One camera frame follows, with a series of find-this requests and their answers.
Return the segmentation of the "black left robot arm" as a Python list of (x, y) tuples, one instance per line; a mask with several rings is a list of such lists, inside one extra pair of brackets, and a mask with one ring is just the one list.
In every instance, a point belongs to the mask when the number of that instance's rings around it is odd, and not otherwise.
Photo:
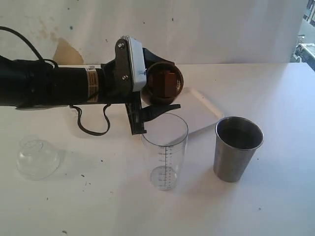
[(0, 59), (0, 104), (18, 110), (69, 106), (78, 114), (81, 106), (124, 104), (132, 134), (144, 134), (144, 123), (171, 110), (184, 79), (175, 63), (143, 49), (145, 85), (133, 89), (130, 59), (125, 49), (94, 71), (59, 67), (52, 60)]

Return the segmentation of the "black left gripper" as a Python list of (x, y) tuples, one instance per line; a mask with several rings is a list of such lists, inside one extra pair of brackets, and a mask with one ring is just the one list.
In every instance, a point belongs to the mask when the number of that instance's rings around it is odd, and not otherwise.
[[(175, 64), (155, 55), (147, 48), (143, 48), (143, 57), (146, 67), (157, 62)], [(146, 133), (144, 122), (152, 121), (168, 111), (181, 108), (180, 104), (150, 105), (142, 108), (140, 92), (133, 91), (133, 75), (128, 62), (111, 61), (102, 64), (101, 72), (103, 75), (100, 79), (98, 102), (105, 105), (124, 104), (133, 135)]]

